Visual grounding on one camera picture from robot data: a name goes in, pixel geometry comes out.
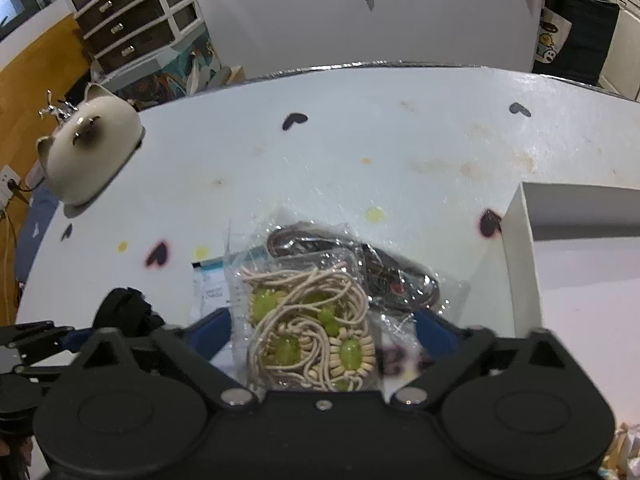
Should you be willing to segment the white shallow tray box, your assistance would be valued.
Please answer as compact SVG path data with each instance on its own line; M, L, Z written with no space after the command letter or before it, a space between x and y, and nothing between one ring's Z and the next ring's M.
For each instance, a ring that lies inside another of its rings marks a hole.
M501 233L515 333L551 330L616 419L638 422L638 190L523 182Z

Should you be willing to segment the black fabric scrunchie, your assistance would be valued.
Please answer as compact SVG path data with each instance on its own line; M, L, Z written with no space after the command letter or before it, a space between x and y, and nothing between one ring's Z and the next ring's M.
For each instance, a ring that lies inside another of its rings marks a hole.
M92 327L117 328L125 337L145 337L165 325L145 300L142 292L134 288L114 288L102 301L93 318Z

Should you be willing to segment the white drawer cabinet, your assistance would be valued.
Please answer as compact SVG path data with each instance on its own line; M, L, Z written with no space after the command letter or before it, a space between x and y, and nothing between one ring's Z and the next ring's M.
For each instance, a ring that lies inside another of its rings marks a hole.
M178 44L204 25L196 0L91 0L75 9L74 20L107 74Z

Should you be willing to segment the cream cat ceramic figurine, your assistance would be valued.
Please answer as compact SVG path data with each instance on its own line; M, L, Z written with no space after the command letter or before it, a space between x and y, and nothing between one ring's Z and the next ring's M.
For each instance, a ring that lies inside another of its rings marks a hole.
M52 103L38 115L52 116L56 127L36 142L44 178L66 206L90 203L140 148L145 135L138 112L100 84L87 84L77 105Z

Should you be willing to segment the bag of beige hair ties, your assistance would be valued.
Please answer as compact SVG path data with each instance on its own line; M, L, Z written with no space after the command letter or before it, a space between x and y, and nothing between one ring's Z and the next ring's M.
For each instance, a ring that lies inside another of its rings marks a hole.
M369 296L341 257L273 258L262 248L227 262L232 351L250 390L378 390L378 328Z

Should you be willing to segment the white blue sachet packet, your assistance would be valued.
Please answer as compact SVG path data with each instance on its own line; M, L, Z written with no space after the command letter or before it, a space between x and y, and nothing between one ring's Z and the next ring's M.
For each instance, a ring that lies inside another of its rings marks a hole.
M191 320L198 321L218 309L230 307L230 292L224 259L208 259L192 263L193 301Z

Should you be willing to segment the bag of dark hair accessories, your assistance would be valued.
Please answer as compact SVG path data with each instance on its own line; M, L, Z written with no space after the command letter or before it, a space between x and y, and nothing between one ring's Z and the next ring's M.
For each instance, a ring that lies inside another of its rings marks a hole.
M266 247L273 258L301 255L341 257L378 310L414 313L431 309L440 300L440 286L425 266L386 252L346 229L299 221L276 226Z

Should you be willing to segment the white wall socket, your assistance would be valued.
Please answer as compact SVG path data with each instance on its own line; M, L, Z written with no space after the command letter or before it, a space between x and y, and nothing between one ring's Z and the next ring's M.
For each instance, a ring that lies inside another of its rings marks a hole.
M0 170L0 208L4 208L14 196L10 183L20 184L21 177L8 165Z

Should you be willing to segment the dark chair with cushion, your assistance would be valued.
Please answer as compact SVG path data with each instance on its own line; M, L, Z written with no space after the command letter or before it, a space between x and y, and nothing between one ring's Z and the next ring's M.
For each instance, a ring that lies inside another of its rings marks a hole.
M533 72L596 86L619 15L608 0L544 0Z

